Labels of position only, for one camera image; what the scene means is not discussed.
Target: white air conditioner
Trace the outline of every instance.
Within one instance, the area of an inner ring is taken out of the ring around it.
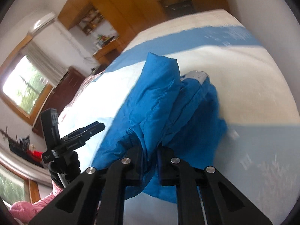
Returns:
[[[28,34],[30,34],[32,36],[35,35],[43,27],[45,27],[49,23],[53,22],[55,18],[56,18],[55,13],[53,13],[53,12],[48,13],[47,15],[45,15],[44,17],[42,17],[41,19],[39,19],[38,21],[36,21],[34,23],[33,27],[30,28],[30,30],[28,31]]]

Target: silver screw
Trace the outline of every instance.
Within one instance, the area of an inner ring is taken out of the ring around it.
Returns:
[[[123,164],[129,164],[130,162],[131,162],[131,160],[129,159],[129,158],[123,158],[122,160],[121,160],[121,162],[123,163]]]
[[[96,171],[96,169],[95,169],[94,167],[89,167],[89,168],[86,170],[86,173],[87,173],[87,174],[93,174],[95,171]]]
[[[180,159],[177,158],[177,157],[174,157],[171,159],[171,162],[174,163],[174,164],[178,164],[180,162]]]
[[[208,166],[208,167],[206,168],[206,171],[207,171],[208,173],[214,173],[214,172],[216,171],[216,169],[215,169],[213,166]]]

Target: blue fabric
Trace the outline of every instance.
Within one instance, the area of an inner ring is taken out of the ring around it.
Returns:
[[[145,61],[148,52],[168,55],[190,50],[199,46],[261,46],[260,42],[242,26],[192,28],[145,41],[123,52],[105,72]]]
[[[149,53],[140,78],[117,113],[92,166],[106,168],[131,147],[142,145],[143,185],[128,187],[126,198],[145,189],[151,196],[176,202],[175,188],[159,185],[156,148],[162,142],[194,167],[211,165],[226,131],[225,121],[218,114],[217,92],[209,78],[202,85],[195,79],[181,82],[176,59]]]

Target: wooden window frame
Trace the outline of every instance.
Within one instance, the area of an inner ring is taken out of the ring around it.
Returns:
[[[5,59],[3,64],[0,66],[0,78],[6,79],[10,75],[9,69],[14,67],[14,60],[20,54],[20,50],[30,41],[32,40],[31,35],[27,35],[17,46],[16,48],[9,54],[9,56]],[[47,84],[43,91],[41,92],[39,98],[35,102],[35,105],[32,108],[30,114],[27,114],[22,108],[20,108],[11,98],[9,98],[2,90],[3,82],[0,83],[0,98],[6,103],[6,105],[12,109],[20,118],[22,118],[25,122],[33,126],[35,119],[37,118],[41,108],[43,107],[44,102],[47,97],[51,93],[53,87],[50,84]]]
[[[11,169],[8,166],[6,166],[1,161],[0,161],[0,165],[2,167],[4,167],[5,169],[7,169],[7,171],[13,173],[14,175],[16,175],[19,178],[21,178],[21,179],[24,180],[25,189],[27,189],[29,191],[29,194],[28,195],[25,194],[25,197],[27,196],[30,199],[30,202],[32,204],[35,203],[35,202],[37,202],[37,201],[39,201],[41,199],[41,197],[40,197],[40,191],[38,189],[38,183],[37,182],[35,182],[33,180],[30,180],[30,179],[28,179],[28,178],[26,178],[26,177],[18,174],[17,172],[15,172],[13,169]]]

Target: window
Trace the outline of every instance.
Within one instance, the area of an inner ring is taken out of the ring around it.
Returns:
[[[30,201],[28,182],[0,165],[0,196],[8,207],[17,201]]]
[[[31,39],[25,37],[0,66],[0,98],[33,125],[53,88],[26,55],[19,53]]]
[[[30,115],[47,83],[48,80],[25,55],[8,76],[2,90],[17,106]]]

